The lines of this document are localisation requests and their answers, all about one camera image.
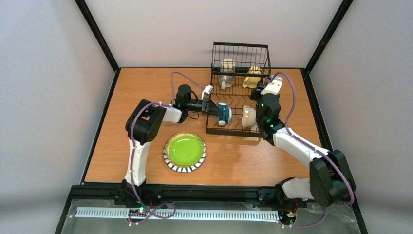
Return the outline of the white bowl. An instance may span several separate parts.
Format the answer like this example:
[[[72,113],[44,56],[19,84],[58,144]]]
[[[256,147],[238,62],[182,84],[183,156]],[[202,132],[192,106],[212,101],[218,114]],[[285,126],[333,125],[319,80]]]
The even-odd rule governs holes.
[[[243,129],[252,128],[256,125],[256,110],[248,105],[242,109],[242,127]]]
[[[218,108],[222,111],[222,114],[218,116],[218,125],[220,127],[229,125],[232,122],[232,109],[223,102],[218,103]]]

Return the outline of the tall patterned ceramic cup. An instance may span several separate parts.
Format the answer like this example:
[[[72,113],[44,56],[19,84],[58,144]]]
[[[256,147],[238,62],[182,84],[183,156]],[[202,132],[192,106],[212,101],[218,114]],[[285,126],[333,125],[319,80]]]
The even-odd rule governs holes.
[[[222,90],[230,88],[234,85],[234,76],[232,73],[235,72],[236,62],[231,58],[225,58],[221,61],[220,72],[223,74],[219,75],[219,84]]]

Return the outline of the black wire dish rack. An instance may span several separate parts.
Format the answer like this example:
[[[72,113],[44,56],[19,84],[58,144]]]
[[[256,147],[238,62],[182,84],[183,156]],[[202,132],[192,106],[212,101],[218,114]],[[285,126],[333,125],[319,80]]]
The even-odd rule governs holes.
[[[231,58],[236,62],[234,76],[234,85],[225,90],[221,89],[219,84],[219,75],[221,61],[225,58]],[[261,68],[260,75],[248,74],[252,66]],[[263,44],[232,43],[232,42],[214,42],[211,59],[211,78],[210,84],[213,91],[210,94],[211,100],[218,104],[219,102],[227,103],[232,109],[232,122],[227,126],[218,125],[218,116],[208,115],[206,121],[206,132],[213,135],[235,136],[235,137],[258,137],[259,130],[257,126],[243,129],[242,127],[242,109],[244,105],[255,107],[256,102],[249,98],[252,89],[243,88],[242,83],[247,76],[261,77],[264,81],[270,76],[271,62],[269,49]]]

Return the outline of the yellow ceramic mug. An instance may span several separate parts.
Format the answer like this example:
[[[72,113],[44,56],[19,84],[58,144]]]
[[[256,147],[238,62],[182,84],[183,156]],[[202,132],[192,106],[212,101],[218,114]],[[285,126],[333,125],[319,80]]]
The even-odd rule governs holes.
[[[262,70],[258,66],[252,66],[248,70],[248,74],[260,75],[261,73],[262,73]],[[245,77],[245,79],[242,83],[242,87],[243,88],[255,89],[260,80],[261,80],[261,77],[247,76],[247,77]]]

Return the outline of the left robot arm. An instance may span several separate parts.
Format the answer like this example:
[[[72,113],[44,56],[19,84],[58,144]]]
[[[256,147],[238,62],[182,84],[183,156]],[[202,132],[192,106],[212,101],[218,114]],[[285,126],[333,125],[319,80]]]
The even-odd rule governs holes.
[[[220,116],[219,109],[209,97],[197,98],[192,88],[180,85],[171,104],[161,104],[143,99],[131,114],[127,131],[130,155],[125,175],[127,183],[141,186],[146,181],[146,162],[151,142],[156,138],[163,122],[183,123],[190,111]]]

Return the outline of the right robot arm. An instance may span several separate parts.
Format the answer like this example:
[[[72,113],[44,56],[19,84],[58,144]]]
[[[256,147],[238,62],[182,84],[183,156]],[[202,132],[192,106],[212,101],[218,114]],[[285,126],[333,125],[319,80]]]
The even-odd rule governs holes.
[[[258,82],[250,95],[256,102],[255,121],[261,137],[309,168],[309,178],[291,178],[281,183],[285,197],[314,200],[323,207],[336,202],[353,204],[355,183],[344,153],[318,147],[296,134],[279,118],[280,96],[264,94],[264,88]]]

